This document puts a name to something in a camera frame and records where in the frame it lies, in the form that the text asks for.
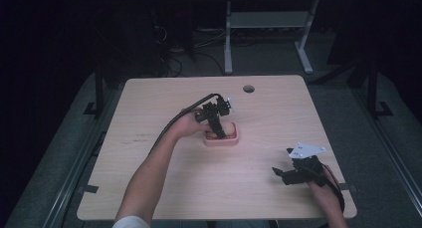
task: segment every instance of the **wooden table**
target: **wooden table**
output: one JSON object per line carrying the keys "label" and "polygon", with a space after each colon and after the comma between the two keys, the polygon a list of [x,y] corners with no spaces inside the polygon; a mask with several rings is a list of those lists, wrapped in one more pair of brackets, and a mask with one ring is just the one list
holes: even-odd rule
{"label": "wooden table", "polygon": [[[245,93],[253,86],[253,93]],[[322,217],[306,184],[285,185],[272,167],[291,170],[297,142],[320,145],[318,156],[344,178],[304,80],[299,76],[129,80],[78,210],[82,220],[112,220],[127,184],[157,136],[180,112],[209,94],[233,98],[237,145],[207,147],[202,133],[182,138],[170,162],[154,219],[304,219]],[[345,217],[356,208],[343,191]]]}

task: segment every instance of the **dark background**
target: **dark background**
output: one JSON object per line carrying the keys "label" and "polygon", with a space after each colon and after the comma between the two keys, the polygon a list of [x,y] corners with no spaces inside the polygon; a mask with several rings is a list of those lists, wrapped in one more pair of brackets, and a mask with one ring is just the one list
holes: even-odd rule
{"label": "dark background", "polygon": [[[422,120],[420,1],[321,0],[313,30],[337,31],[330,63],[358,55],[376,60]],[[95,68],[104,68],[111,87],[129,77],[160,77],[165,69],[159,58],[166,51],[154,43],[152,22],[168,26],[169,36],[189,49],[195,26],[224,23],[224,3],[215,5],[174,2],[151,17],[148,3],[0,0],[0,85],[6,98],[0,112],[0,226]]]}

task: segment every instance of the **gray carpet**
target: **gray carpet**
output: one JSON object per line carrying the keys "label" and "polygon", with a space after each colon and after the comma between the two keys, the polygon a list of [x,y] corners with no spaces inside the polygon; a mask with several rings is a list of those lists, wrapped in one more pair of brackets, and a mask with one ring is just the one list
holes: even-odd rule
{"label": "gray carpet", "polygon": [[[317,79],[334,67],[325,64],[332,43],[333,34],[312,35],[307,50],[315,68],[312,75],[306,75],[294,50],[290,37],[277,43],[267,41],[248,47],[233,48],[234,76],[249,75],[301,75],[306,81]],[[223,66],[222,46],[206,47],[196,50],[212,56]],[[221,76],[215,61],[197,55],[193,62],[186,55],[176,55],[175,59],[183,65],[180,76],[204,77]],[[178,63],[170,66],[177,71]],[[349,72],[335,78],[323,86],[309,86],[316,109],[333,147],[339,166],[351,188],[357,207],[357,216],[350,219],[350,227],[422,227],[422,218],[412,204],[406,190],[398,178],[384,143],[375,130],[373,119],[367,115],[360,101],[365,87],[351,90],[345,83]],[[121,93],[107,90],[109,108],[95,120],[93,115],[83,115],[89,102],[94,101],[94,77],[87,78],[75,102],[65,117],[61,128],[53,139],[43,161],[28,185],[7,227],[42,227],[53,206],[63,181],[72,169],[72,163],[82,144],[87,142],[87,134],[97,127],[90,143],[92,150],[101,132],[106,131],[113,110]],[[422,182],[422,129],[406,105],[400,100],[394,86],[384,77],[379,79],[378,98],[386,101],[394,116],[381,117],[381,124],[392,143],[399,148],[418,184]],[[57,227],[110,227],[112,222],[84,222],[76,217],[82,198],[81,187],[87,184],[96,157],[87,164],[79,180],[69,207],[64,207],[65,219]],[[323,220],[279,221],[280,227],[317,227]]]}

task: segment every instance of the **person's right arm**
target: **person's right arm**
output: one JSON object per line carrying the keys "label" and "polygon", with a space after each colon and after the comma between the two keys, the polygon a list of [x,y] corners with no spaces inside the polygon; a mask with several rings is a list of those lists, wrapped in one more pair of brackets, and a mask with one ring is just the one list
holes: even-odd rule
{"label": "person's right arm", "polygon": [[[328,168],[323,167],[323,174],[332,183],[336,180],[331,176]],[[330,228],[347,228],[344,216],[341,212],[340,203],[331,188],[327,185],[319,187],[314,181],[308,182],[308,186],[314,194],[316,204],[323,211]]]}

